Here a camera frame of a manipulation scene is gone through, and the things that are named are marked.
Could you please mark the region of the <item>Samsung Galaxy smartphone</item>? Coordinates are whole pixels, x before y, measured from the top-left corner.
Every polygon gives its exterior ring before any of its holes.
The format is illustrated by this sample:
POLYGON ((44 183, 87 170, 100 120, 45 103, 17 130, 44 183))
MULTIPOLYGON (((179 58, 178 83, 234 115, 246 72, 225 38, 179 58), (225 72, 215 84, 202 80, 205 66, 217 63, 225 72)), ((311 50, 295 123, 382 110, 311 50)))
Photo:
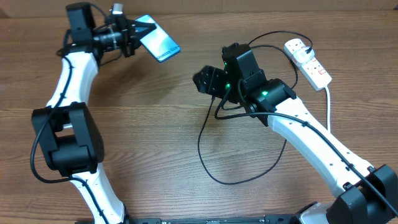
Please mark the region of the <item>Samsung Galaxy smartphone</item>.
POLYGON ((148 14, 136 19, 137 22, 153 23, 156 29, 140 39, 141 44, 162 63, 177 55, 181 48, 166 31, 148 14))

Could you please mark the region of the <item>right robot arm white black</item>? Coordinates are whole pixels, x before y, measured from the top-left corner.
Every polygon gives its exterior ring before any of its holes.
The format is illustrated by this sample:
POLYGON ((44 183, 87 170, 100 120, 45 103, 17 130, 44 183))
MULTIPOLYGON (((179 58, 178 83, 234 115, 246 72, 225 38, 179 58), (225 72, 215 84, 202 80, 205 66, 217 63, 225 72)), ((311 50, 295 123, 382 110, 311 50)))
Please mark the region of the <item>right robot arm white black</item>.
POLYGON ((397 174, 387 165, 374 167, 337 140, 306 109, 282 80, 267 79, 252 48, 223 47, 224 68, 205 66, 194 74, 200 93, 244 108, 279 133, 321 175, 335 200, 311 203, 291 223, 387 223, 397 217, 397 174))

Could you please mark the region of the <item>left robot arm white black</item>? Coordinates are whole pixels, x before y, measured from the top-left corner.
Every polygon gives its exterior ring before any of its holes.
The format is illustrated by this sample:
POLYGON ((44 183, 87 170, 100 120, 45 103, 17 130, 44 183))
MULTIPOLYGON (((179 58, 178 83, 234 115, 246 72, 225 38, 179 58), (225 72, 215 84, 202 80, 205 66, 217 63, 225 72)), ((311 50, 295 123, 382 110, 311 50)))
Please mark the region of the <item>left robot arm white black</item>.
POLYGON ((33 175, 46 184, 72 183, 93 215, 93 223, 132 223, 104 171, 104 143, 88 109, 91 86, 106 52, 130 57, 155 24, 128 19, 122 4, 114 4, 104 24, 97 26, 94 5, 66 6, 70 23, 56 54, 62 71, 53 96, 32 112, 35 139, 30 153, 33 175))

